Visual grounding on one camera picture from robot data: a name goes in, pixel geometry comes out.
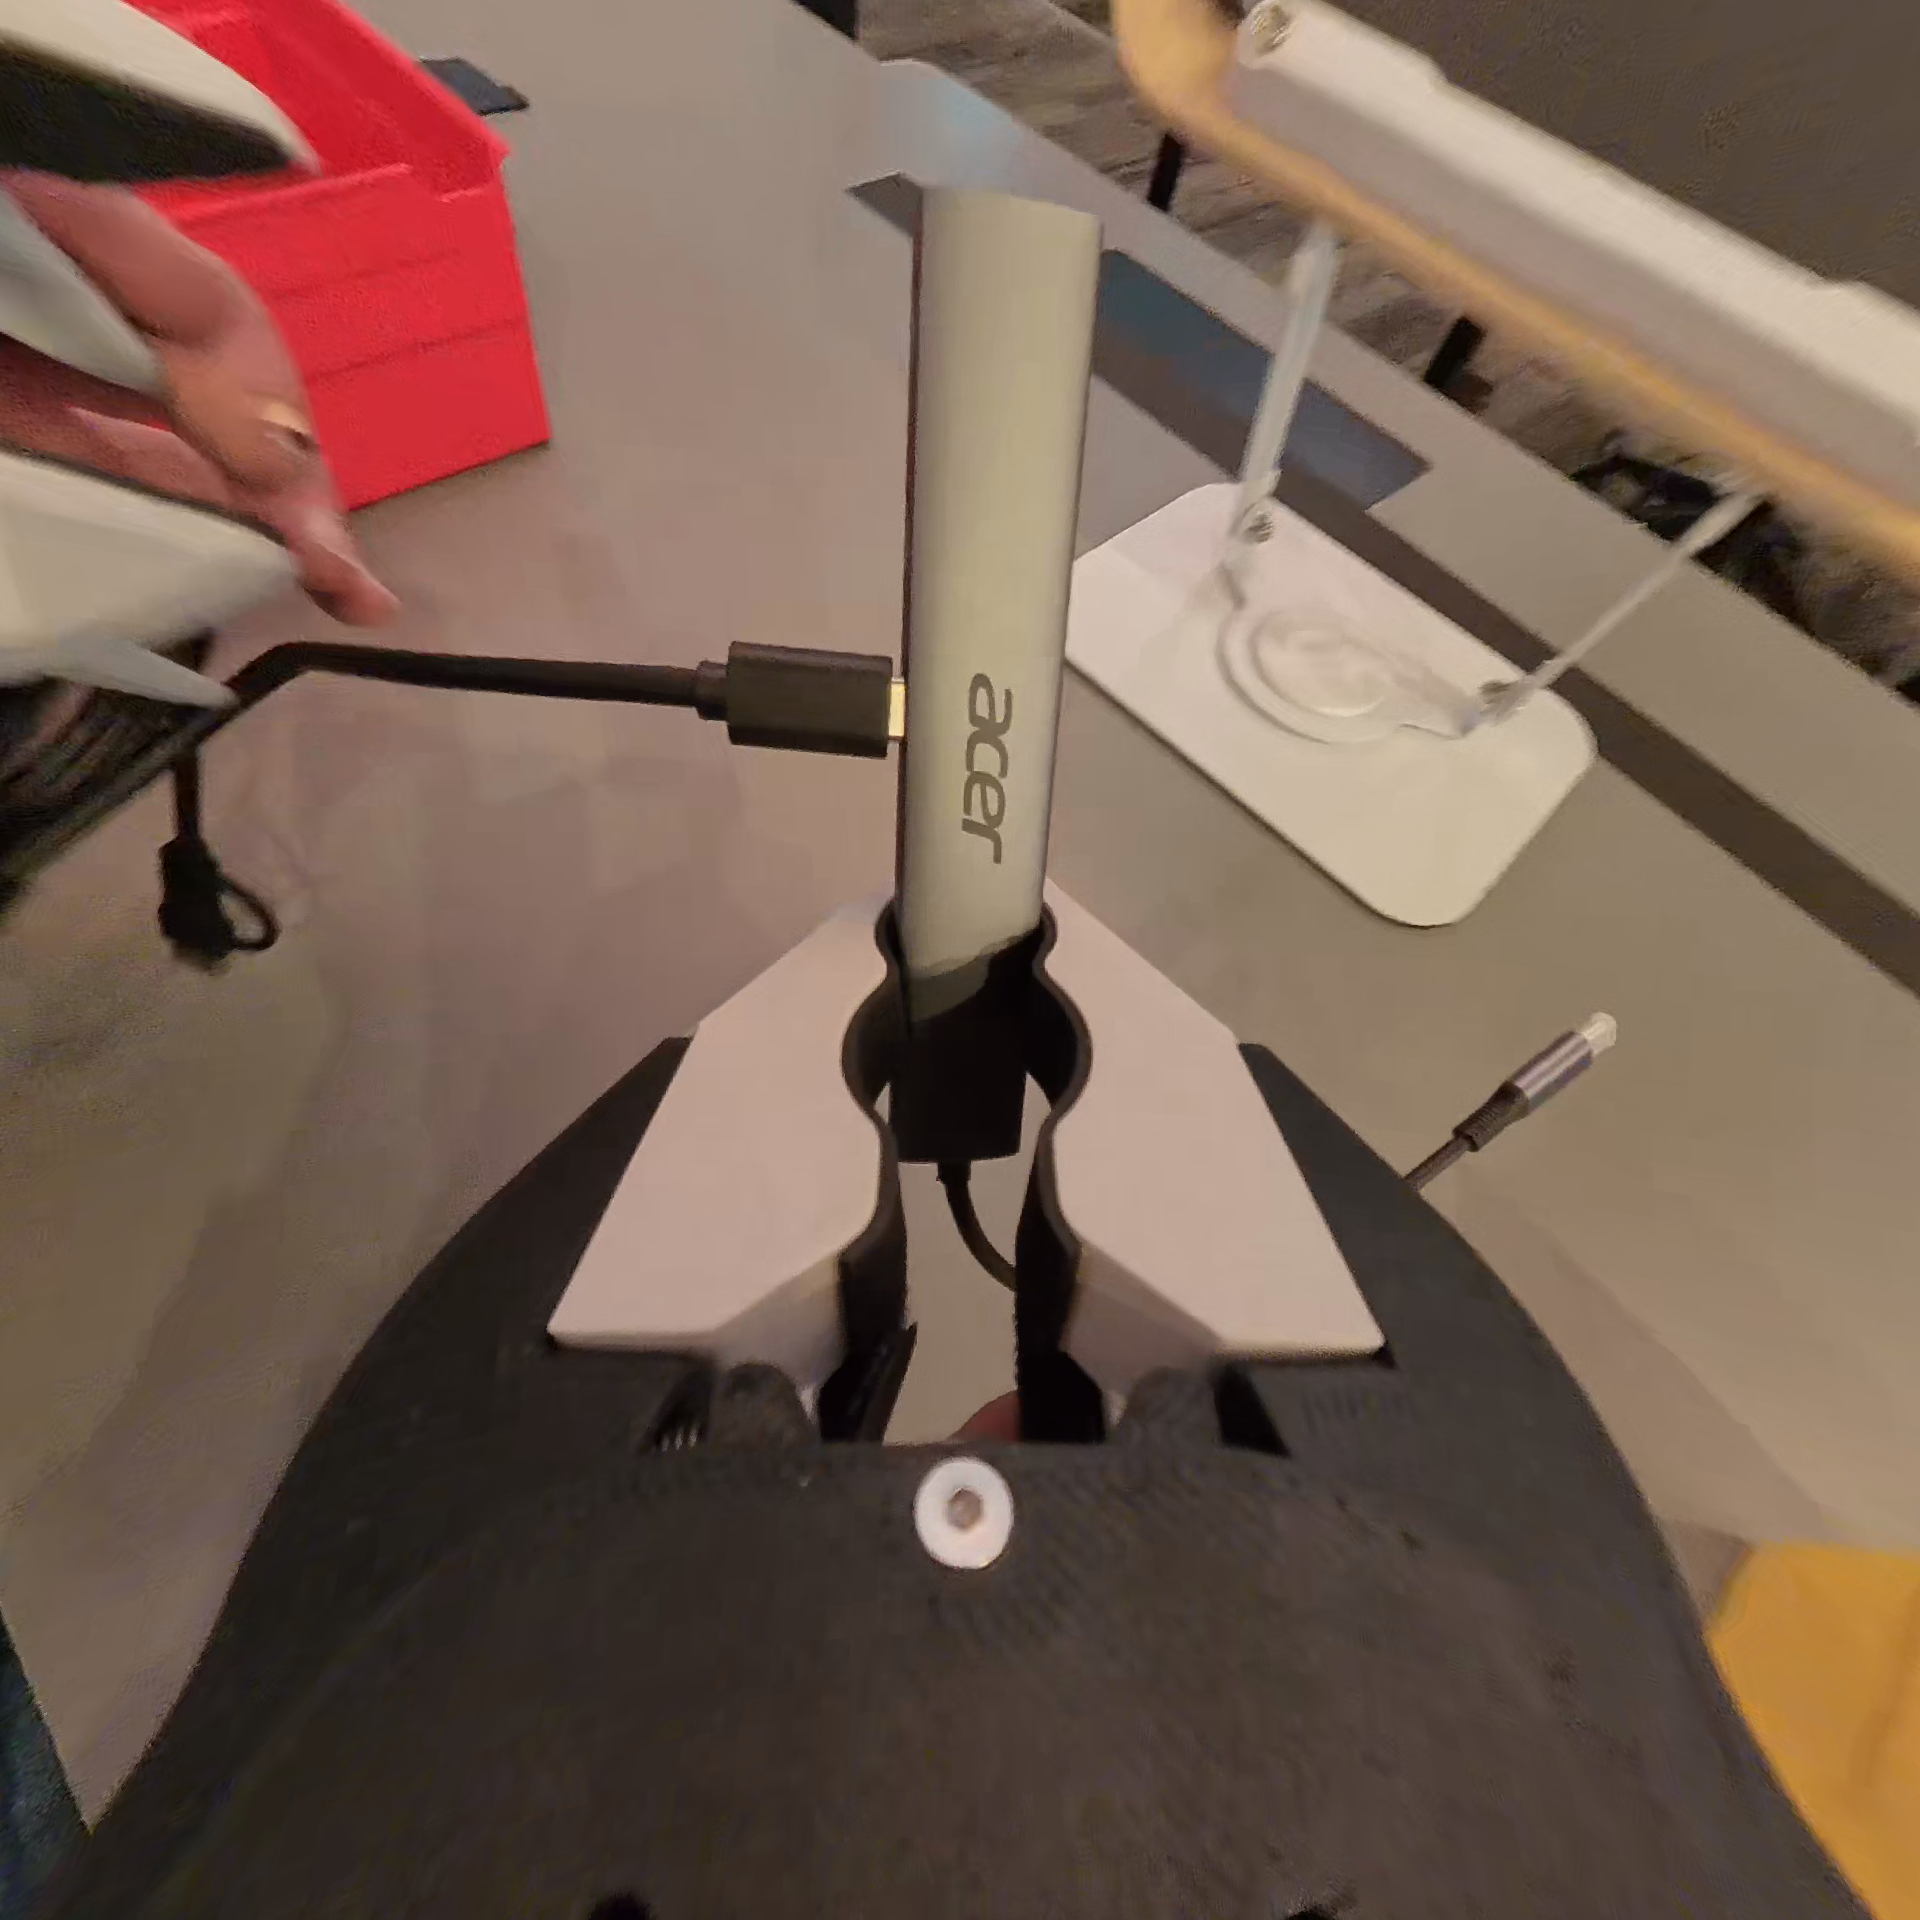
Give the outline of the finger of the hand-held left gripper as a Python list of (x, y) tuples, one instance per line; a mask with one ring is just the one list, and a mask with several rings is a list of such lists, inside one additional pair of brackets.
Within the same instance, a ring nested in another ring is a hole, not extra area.
[(2, 6), (2, 166), (90, 186), (310, 175), (288, 115), (121, 2)]
[[(79, 269), (15, 206), (2, 218), (5, 336), (157, 398), (159, 363)], [(271, 531), (7, 441), (2, 679), (69, 681), (220, 710), (224, 685), (159, 650), (215, 631), (297, 582)]]

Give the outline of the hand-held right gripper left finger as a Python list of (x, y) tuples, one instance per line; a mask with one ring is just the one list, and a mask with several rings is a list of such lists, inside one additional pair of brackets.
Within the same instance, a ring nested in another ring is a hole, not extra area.
[(905, 1330), (876, 1106), (896, 1038), (884, 902), (837, 909), (692, 1029), (545, 1323), (573, 1351), (776, 1369), (856, 1419)]

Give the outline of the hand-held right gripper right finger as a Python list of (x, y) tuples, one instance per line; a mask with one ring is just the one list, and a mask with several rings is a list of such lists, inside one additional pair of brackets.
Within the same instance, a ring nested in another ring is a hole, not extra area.
[(1223, 1023), (1054, 886), (1024, 1010), (1046, 1114), (1015, 1253), (1040, 1355), (1096, 1406), (1224, 1362), (1384, 1359)]

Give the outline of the red plastic bin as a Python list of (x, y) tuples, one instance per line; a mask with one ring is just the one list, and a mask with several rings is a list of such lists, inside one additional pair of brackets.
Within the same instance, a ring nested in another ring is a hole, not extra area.
[(145, 195), (270, 309), (352, 511), (549, 441), (506, 144), (348, 6), (142, 2), (264, 93), (314, 176)]

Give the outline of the yellow plastic bin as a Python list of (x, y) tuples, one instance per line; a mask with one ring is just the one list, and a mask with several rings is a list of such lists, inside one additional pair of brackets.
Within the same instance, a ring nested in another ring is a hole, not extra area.
[(1858, 1901), (1918, 1915), (1918, 1560), (1744, 1554), (1708, 1643), (1767, 1763)]

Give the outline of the white tablet stand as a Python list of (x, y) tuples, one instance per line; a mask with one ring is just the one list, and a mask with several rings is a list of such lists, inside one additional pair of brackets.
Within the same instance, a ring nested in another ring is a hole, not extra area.
[(1328, 6), (1113, 6), (1162, 130), (1914, 582), (1914, 315), (1679, 209)]

